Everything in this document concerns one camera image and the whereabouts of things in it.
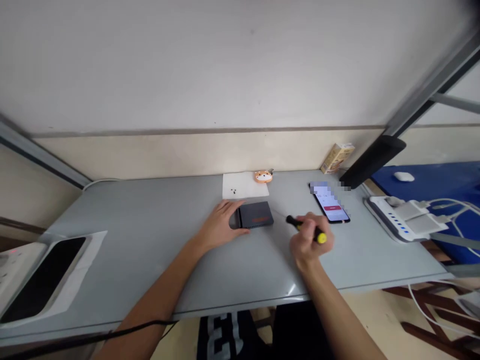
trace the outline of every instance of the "gray desk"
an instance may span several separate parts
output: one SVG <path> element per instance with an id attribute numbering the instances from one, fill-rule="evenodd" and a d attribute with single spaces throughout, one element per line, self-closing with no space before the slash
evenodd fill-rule
<path id="1" fill-rule="evenodd" d="M 337 178 L 320 171 L 277 172 L 268 200 L 281 214 L 320 213 L 310 181 Z M 419 244 L 393 242 L 362 199 L 367 193 L 334 190 L 350 214 L 333 225 L 333 251 L 322 263 L 341 291 L 366 291 L 452 276 Z M 49 229 L 73 237 L 108 230 L 68 311 L 0 330 L 0 346 L 114 329 L 166 269 L 222 198 L 222 176 L 100 183 L 86 191 Z M 175 310 L 175 319 L 219 314 L 308 299 L 295 270 L 289 239 L 295 229 L 273 212 L 271 227 L 208 253 L 198 264 Z M 40 239 L 50 242 L 45 234 Z"/>

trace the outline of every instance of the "blue surface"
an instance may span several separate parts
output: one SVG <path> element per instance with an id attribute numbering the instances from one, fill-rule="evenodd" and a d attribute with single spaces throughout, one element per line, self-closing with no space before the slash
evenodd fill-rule
<path id="1" fill-rule="evenodd" d="M 396 172 L 410 173 L 415 178 L 412 182 L 402 182 L 394 177 Z M 372 180 L 387 194 L 405 201 L 433 200 L 450 198 L 466 201 L 480 207 L 480 161 L 452 162 L 430 165 L 384 166 L 372 176 Z M 447 204 L 448 201 L 438 201 L 432 204 Z M 432 210 L 435 215 L 450 215 L 461 209 L 461 205 L 445 209 Z M 480 216 L 472 211 L 461 214 L 456 225 L 468 239 L 480 241 Z M 444 234 L 458 235 L 451 223 Z M 457 263 L 478 264 L 480 257 L 471 253 L 463 246 L 452 245 L 441 241 L 436 243 Z"/>

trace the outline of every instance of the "screwdriver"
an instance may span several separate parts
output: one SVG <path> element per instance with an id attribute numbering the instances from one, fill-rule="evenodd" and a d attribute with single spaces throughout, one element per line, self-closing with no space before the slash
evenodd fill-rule
<path id="1" fill-rule="evenodd" d="M 292 224 L 298 231 L 300 231 L 300 227 L 303 224 L 302 221 L 297 220 L 292 215 L 288 215 L 285 221 L 289 224 Z M 319 244 L 324 244 L 327 242 L 327 235 L 325 235 L 325 233 L 322 230 L 320 230 L 318 226 L 315 226 L 313 241 L 316 241 Z"/>

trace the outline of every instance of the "orange keychain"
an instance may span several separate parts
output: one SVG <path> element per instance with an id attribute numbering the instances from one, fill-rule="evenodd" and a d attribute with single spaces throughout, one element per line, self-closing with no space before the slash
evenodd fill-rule
<path id="1" fill-rule="evenodd" d="M 269 171 L 257 171 L 254 175 L 253 178 L 257 183 L 269 183 L 273 179 L 273 175 Z"/>

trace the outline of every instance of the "red button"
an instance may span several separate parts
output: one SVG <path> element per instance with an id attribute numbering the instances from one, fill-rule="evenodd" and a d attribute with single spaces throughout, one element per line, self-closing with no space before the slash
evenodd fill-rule
<path id="1" fill-rule="evenodd" d="M 331 210 L 342 210 L 342 207 L 341 206 L 325 206 L 324 207 L 325 211 L 331 211 Z"/>

